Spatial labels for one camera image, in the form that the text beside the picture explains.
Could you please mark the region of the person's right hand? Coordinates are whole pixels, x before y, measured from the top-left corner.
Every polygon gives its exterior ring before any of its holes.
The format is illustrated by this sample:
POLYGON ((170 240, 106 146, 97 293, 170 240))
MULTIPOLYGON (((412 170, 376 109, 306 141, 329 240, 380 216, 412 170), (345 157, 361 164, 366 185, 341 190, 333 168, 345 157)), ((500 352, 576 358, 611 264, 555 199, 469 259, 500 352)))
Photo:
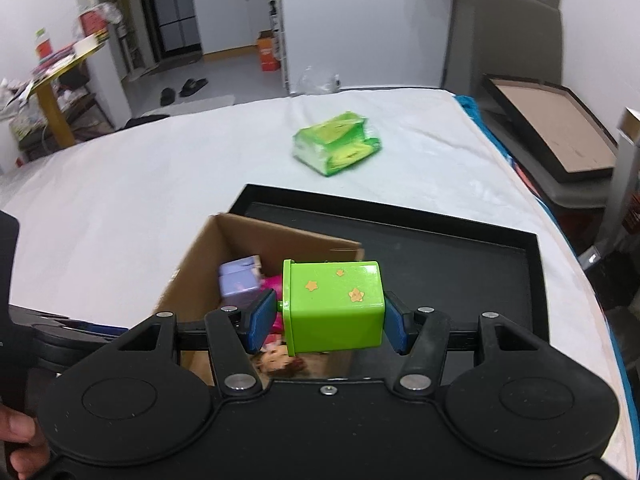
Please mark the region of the person's right hand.
POLYGON ((9 462, 20 480, 32 478, 50 462, 46 438, 32 417, 1 405, 1 441, 18 445, 9 462))

